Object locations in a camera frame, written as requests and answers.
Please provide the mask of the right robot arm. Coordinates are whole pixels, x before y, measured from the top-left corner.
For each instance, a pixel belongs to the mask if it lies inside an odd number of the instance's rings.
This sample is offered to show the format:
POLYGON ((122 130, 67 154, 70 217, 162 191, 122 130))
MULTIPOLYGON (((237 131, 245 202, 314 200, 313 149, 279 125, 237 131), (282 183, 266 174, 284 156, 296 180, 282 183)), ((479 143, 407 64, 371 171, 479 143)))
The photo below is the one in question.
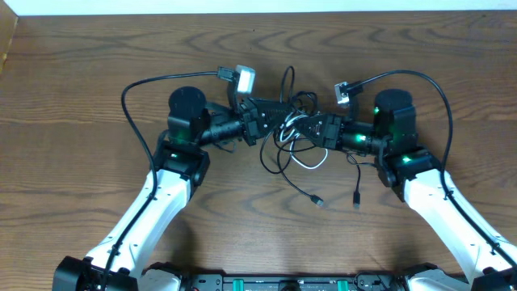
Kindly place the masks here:
POLYGON ((318 147, 374 156, 383 185, 418 213, 453 254, 465 275, 452 278, 431 264, 412 268, 406 290, 514 290, 516 247, 463 197, 443 164, 418 143, 409 92, 388 89, 375 98, 372 124, 331 114, 304 117, 294 128, 318 147))

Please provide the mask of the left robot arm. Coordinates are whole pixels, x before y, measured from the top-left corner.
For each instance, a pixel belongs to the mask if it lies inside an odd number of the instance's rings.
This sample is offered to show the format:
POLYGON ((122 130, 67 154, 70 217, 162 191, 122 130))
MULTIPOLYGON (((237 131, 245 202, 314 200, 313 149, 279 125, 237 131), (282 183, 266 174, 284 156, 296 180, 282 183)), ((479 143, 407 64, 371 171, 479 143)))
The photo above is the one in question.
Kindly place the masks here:
POLYGON ((207 102, 193 86, 169 98, 168 129, 149 154, 149 174, 108 236, 82 259, 65 257, 53 277, 54 290, 186 290, 188 280, 147 261, 167 226, 203 183, 210 159, 204 146, 242 138, 249 145, 280 124, 289 103, 246 99, 235 108, 207 102))

